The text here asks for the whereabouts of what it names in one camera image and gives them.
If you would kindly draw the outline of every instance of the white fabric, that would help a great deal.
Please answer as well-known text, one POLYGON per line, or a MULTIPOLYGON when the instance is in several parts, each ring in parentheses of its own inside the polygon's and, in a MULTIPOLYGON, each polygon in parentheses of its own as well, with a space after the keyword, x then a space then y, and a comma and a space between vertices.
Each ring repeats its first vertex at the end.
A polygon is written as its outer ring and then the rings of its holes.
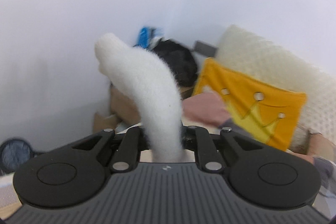
POLYGON ((319 68, 235 25, 219 41, 216 60, 232 70, 251 75, 278 88, 305 92, 307 103, 291 148, 307 142, 307 130, 321 133, 336 144, 336 79, 319 68))
POLYGON ((103 35, 94 50, 100 72, 139 110, 155 161, 183 160, 181 95, 168 65, 153 52, 129 47, 112 33, 103 35))

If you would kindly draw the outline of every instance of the metal screw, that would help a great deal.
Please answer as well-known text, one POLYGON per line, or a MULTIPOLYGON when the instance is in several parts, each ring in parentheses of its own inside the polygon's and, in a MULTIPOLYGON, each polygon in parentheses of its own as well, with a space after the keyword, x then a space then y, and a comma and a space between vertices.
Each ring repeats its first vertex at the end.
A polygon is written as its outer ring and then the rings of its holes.
POLYGON ((217 171, 222 168, 222 165, 216 161, 210 161, 205 165, 205 168, 211 171, 217 171))
POLYGON ((129 164, 124 161, 117 161, 112 165, 114 170, 125 171, 129 168, 129 164))
POLYGON ((232 130, 231 127, 223 127, 222 130, 225 130, 226 132, 230 132, 232 130))

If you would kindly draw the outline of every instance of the fluffy white tail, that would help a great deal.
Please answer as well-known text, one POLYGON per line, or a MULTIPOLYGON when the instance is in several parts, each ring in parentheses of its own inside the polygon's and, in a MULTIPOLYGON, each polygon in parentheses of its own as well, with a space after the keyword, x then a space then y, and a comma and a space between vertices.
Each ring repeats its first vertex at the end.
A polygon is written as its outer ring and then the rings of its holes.
POLYGON ((95 54, 100 72, 137 105, 153 161, 184 161, 180 94, 169 67, 157 55, 128 47, 114 34, 98 40, 95 54))

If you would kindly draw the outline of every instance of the blue object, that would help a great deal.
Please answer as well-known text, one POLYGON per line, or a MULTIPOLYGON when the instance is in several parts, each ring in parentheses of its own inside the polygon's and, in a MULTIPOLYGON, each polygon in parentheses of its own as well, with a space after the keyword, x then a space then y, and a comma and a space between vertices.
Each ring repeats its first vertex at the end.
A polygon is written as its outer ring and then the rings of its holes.
POLYGON ((150 27, 143 27, 139 32, 138 43, 136 46, 141 48, 148 48, 152 36, 152 29, 150 27))

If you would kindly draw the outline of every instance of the cardboard box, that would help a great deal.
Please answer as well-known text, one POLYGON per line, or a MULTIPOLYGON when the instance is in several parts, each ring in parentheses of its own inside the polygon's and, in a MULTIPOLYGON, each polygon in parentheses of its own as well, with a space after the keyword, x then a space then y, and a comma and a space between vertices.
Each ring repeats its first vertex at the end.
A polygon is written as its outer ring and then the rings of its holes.
MULTIPOLYGON (((190 97, 193 90, 193 86, 181 87, 182 99, 190 97)), ((130 126, 140 122, 140 115, 135 103, 113 86, 111 87, 111 111, 130 126)))
POLYGON ((109 117, 103 117, 98 112, 94 114, 93 118, 93 133, 97 133, 106 128, 115 129, 121 119, 117 115, 111 115, 109 117))

